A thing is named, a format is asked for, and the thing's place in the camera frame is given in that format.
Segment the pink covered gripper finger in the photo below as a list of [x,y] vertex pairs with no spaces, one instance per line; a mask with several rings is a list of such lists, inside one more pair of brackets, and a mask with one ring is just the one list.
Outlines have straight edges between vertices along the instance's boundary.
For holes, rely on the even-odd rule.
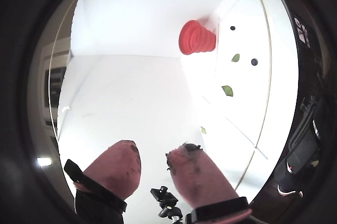
[[184,143],[166,154],[176,190],[192,208],[187,223],[243,223],[252,214],[200,145]]
[[65,173],[76,189],[75,212],[86,223],[123,223],[125,200],[138,188],[141,158],[132,140],[121,140],[100,154],[84,171],[68,159]]

